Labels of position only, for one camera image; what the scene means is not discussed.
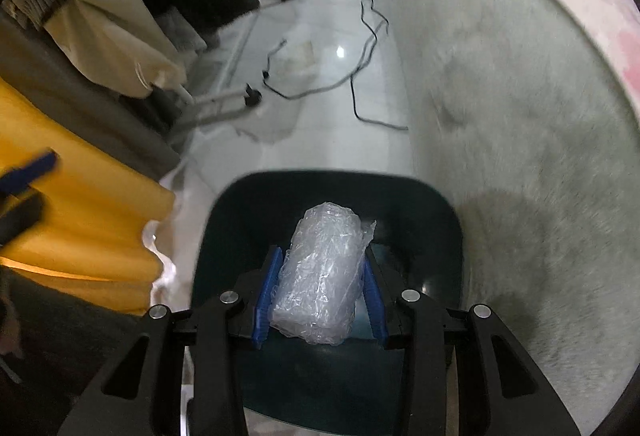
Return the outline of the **clear plastic wrap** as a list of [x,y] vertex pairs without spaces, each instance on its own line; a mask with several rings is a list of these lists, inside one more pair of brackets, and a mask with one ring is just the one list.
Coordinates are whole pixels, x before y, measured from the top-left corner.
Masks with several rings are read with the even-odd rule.
[[284,256],[270,325],[311,345],[342,344],[352,331],[375,228],[375,221],[332,202],[308,209]]

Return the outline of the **dark green trash bin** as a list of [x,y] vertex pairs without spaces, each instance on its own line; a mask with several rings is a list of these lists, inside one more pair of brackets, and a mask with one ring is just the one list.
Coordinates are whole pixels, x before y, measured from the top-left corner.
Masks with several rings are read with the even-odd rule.
[[247,175],[217,199],[191,303],[246,302],[232,346],[245,406],[346,435],[388,435],[411,289],[455,308],[462,234],[432,187],[340,171]]

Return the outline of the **yellow curtain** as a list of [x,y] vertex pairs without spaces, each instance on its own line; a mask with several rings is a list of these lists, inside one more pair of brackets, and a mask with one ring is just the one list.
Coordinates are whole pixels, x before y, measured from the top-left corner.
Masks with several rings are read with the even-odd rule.
[[112,311],[141,314],[163,264],[143,244],[149,222],[174,208],[174,194],[47,118],[1,85],[1,167],[51,149],[55,169],[35,181],[43,220],[1,252],[2,265]]

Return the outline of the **white clothes rack base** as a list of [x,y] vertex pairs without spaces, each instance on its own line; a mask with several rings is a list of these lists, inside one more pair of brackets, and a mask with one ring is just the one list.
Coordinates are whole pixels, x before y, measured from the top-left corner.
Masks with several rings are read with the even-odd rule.
[[262,104],[262,93],[249,84],[201,95],[192,95],[185,88],[180,88],[177,95],[181,105],[180,115],[167,134],[168,139],[189,134],[204,125],[228,102],[240,102],[244,109],[253,109]]

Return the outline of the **beige hanging coat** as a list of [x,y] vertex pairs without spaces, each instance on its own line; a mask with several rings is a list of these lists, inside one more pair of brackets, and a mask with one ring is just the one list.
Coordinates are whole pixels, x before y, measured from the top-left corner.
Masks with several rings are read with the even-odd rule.
[[142,0],[2,0],[21,26],[44,30],[91,82],[144,98],[186,84],[186,67]]

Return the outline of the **grey fleece bed sheet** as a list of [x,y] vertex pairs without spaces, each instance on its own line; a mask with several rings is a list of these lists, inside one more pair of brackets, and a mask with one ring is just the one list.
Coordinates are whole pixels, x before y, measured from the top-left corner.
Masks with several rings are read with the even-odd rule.
[[[416,173],[585,435],[639,430],[639,110],[557,0],[390,0]],[[639,9],[639,0],[634,0]]]

